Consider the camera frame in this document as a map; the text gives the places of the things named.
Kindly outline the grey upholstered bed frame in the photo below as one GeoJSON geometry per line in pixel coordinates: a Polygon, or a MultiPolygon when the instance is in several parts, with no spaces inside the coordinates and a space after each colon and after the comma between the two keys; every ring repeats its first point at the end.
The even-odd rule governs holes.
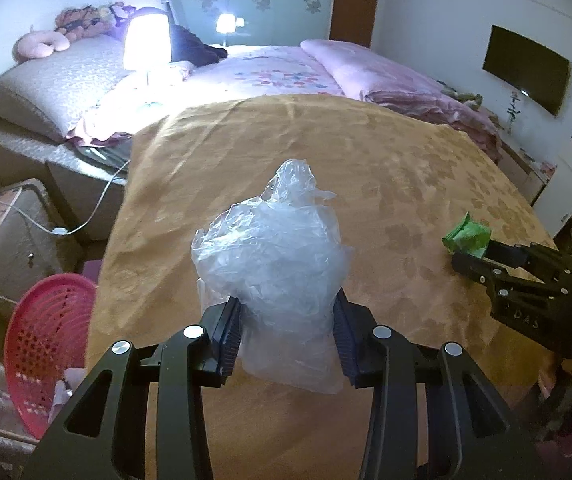
{"type": "Polygon", "coordinates": [[[0,121],[0,183],[40,180],[65,227],[86,226],[77,232],[83,242],[104,242],[117,219],[126,189],[126,174],[116,176],[80,159],[69,143],[56,144],[44,136],[0,121]]]}

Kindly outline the green snack packet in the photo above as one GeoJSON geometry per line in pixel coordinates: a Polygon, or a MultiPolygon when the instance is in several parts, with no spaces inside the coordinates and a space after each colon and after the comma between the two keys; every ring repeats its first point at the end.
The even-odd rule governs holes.
{"type": "Polygon", "coordinates": [[[482,258],[490,245],[492,230],[483,223],[476,222],[467,212],[461,222],[442,237],[442,244],[451,255],[456,252],[482,258]]]}

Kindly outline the grey quilted pillow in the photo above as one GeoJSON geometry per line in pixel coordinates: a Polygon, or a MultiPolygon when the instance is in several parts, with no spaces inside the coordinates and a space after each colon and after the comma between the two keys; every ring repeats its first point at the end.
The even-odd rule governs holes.
{"type": "Polygon", "coordinates": [[[108,35],[82,39],[1,75],[0,118],[62,143],[127,74],[122,42],[108,35]]]}

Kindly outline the glowing white table lamp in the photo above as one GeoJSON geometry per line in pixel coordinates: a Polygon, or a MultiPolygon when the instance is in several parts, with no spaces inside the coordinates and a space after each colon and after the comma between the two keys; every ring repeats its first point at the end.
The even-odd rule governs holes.
{"type": "Polygon", "coordinates": [[[141,9],[131,16],[124,37],[123,66],[148,86],[172,61],[170,23],[157,9],[141,9]]]}

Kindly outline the brown plush toy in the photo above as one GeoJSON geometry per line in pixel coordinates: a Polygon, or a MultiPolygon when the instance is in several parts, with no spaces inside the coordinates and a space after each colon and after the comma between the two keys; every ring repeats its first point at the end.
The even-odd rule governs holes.
{"type": "Polygon", "coordinates": [[[108,6],[83,6],[60,12],[55,20],[56,32],[70,42],[108,35],[122,40],[128,28],[128,21],[136,11],[135,6],[115,2],[108,6]]]}

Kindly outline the pink folded quilt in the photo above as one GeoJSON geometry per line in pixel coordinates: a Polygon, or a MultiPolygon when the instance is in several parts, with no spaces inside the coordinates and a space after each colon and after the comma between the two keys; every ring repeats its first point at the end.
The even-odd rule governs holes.
{"type": "Polygon", "coordinates": [[[438,81],[351,42],[307,39],[300,47],[325,68],[344,96],[467,133],[493,162],[499,161],[502,140],[493,122],[448,96],[438,81]]]}

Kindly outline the black wall television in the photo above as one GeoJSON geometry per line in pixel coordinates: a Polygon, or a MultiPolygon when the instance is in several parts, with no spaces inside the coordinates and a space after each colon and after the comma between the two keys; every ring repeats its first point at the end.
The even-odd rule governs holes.
{"type": "Polygon", "coordinates": [[[482,68],[557,116],[568,86],[570,62],[538,42],[493,25],[482,68]]]}

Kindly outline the brown wooden door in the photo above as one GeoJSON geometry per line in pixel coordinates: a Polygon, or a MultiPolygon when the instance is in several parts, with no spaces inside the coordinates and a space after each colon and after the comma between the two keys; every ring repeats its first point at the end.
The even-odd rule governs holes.
{"type": "Polygon", "coordinates": [[[333,0],[329,39],[369,48],[377,3],[378,0],[333,0]]]}

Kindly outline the clear plastic bag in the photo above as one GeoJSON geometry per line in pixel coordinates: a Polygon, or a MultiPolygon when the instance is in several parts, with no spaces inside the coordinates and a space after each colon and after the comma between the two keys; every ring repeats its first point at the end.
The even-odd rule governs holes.
{"type": "Polygon", "coordinates": [[[315,393],[343,384],[333,303],[351,248],[307,162],[288,159],[264,192],[231,205],[191,242],[201,304],[243,304],[239,356],[246,373],[315,393]]]}

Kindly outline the dark clothing pile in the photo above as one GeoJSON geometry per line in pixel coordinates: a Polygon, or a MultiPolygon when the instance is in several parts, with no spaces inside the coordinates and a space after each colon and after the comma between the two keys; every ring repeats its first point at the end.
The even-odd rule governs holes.
{"type": "Polygon", "coordinates": [[[170,26],[170,39],[173,62],[190,62],[196,67],[202,67],[228,58],[225,48],[204,44],[198,36],[181,25],[170,26]]]}

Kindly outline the golden yellow bed blanket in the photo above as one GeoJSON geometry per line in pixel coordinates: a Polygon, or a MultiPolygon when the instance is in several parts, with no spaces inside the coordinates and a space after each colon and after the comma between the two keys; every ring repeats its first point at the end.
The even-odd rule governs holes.
{"type": "Polygon", "coordinates": [[[491,318],[442,244],[464,216],[509,245],[548,244],[532,208],[467,134],[308,94],[202,105],[135,134],[88,364],[116,340],[156,344],[198,320],[191,243],[243,200],[275,218],[267,237],[248,237],[243,275],[277,288],[306,330],[323,328],[313,294],[340,268],[352,301],[418,344],[460,342],[508,403],[534,385],[543,348],[491,318]]]}

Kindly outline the pink plastic basket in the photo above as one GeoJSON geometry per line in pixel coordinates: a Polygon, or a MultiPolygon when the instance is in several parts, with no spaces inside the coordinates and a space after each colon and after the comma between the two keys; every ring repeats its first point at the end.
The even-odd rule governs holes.
{"type": "Polygon", "coordinates": [[[21,297],[3,353],[6,387],[22,423],[39,439],[50,426],[55,387],[68,368],[82,368],[96,284],[80,274],[54,274],[21,297]]]}

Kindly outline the floral white bed sheet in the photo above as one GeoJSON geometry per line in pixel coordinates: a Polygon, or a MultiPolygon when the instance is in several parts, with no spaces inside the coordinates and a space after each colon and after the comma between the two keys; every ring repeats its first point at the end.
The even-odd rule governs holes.
{"type": "Polygon", "coordinates": [[[233,46],[228,57],[195,67],[173,62],[132,73],[87,110],[71,131],[81,146],[134,136],[167,115],[212,103],[277,94],[342,96],[324,66],[300,47],[233,46]]]}

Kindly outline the grey bedside cabinet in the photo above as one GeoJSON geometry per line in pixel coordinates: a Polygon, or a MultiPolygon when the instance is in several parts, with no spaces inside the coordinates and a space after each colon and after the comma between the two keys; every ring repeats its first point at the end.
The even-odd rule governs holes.
{"type": "Polygon", "coordinates": [[[8,188],[22,187],[15,212],[0,226],[0,316],[10,318],[16,303],[38,281],[77,269],[83,250],[76,239],[59,237],[53,230],[64,222],[36,179],[8,188]]]}

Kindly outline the white foam block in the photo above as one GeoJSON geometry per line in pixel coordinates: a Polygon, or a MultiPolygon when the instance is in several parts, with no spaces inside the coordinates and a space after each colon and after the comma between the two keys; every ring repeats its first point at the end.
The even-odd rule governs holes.
{"type": "Polygon", "coordinates": [[[59,412],[73,395],[74,391],[81,385],[86,376],[86,370],[80,367],[66,368],[62,373],[62,378],[57,380],[54,388],[53,403],[48,421],[54,422],[59,412]]]}

